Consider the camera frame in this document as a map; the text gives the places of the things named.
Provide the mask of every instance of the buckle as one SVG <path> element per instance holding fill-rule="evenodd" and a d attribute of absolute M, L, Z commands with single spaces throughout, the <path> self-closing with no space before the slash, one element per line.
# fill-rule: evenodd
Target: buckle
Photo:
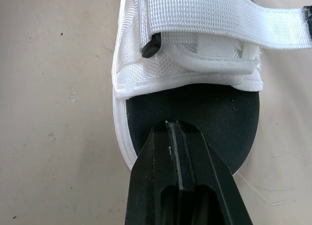
<path fill-rule="evenodd" d="M 142 49 L 142 57 L 151 58 L 161 47 L 161 34 L 156 33 L 152 35 L 152 40 L 149 41 Z"/>

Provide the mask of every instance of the footbed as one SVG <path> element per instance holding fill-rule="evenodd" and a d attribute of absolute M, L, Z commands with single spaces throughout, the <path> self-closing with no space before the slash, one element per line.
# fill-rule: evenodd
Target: footbed
<path fill-rule="evenodd" d="M 231 86 L 191 84 L 126 101 L 130 136 L 136 154 L 157 123 L 195 125 L 234 174 L 253 145 L 259 119 L 259 94 Z"/>

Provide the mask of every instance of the white thread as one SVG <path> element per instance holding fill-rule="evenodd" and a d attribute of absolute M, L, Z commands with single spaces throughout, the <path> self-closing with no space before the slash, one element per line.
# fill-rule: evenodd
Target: white thread
<path fill-rule="evenodd" d="M 298 155 L 295 155 L 295 154 L 293 154 L 293 153 L 287 152 L 287 151 L 283 151 L 283 152 L 281 152 L 280 154 L 272 155 L 272 158 L 279 157 L 279 156 L 281 156 L 281 155 L 283 155 L 283 154 L 290 154 L 290 155 L 292 155 L 292 156 L 294 156 L 294 157 L 296 157 L 296 158 L 299 158 L 299 159 L 301 159 L 301 160 L 304 160 L 304 161 L 306 161 L 306 162 L 309 162 L 309 161 L 307 161 L 306 159 L 304 159 L 304 158 L 302 158 L 302 157 L 300 157 L 300 156 L 298 156 Z"/>
<path fill-rule="evenodd" d="M 269 205 L 281 205 L 287 202 L 287 201 L 282 201 L 282 202 L 277 202 L 277 203 L 268 202 L 267 199 L 265 199 L 265 197 L 257 189 L 255 189 L 250 183 L 248 183 L 247 180 L 239 172 L 237 173 L 240 177 L 242 177 L 242 179 L 246 182 L 246 184 L 248 184 L 249 187 L 251 187 Z"/>

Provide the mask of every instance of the beige surface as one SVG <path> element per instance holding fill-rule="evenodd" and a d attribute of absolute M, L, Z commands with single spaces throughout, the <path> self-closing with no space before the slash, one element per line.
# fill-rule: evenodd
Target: beige surface
<path fill-rule="evenodd" d="M 119 2 L 0 0 L 1 225 L 123 224 L 130 172 L 110 76 Z M 235 175 L 256 225 L 311 224 L 311 55 L 263 53 L 259 130 L 239 173 L 268 202 L 287 202 L 267 204 Z M 272 158 L 284 151 L 296 156 Z"/>

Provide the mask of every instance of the floor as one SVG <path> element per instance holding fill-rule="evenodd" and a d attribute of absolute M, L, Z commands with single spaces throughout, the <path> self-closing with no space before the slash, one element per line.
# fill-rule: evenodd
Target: floor
<path fill-rule="evenodd" d="M 124 223 L 130 172 L 110 72 L 119 2 L 0 0 L 1 224 Z M 258 133 L 234 176 L 255 225 L 311 223 L 311 56 L 263 52 Z"/>

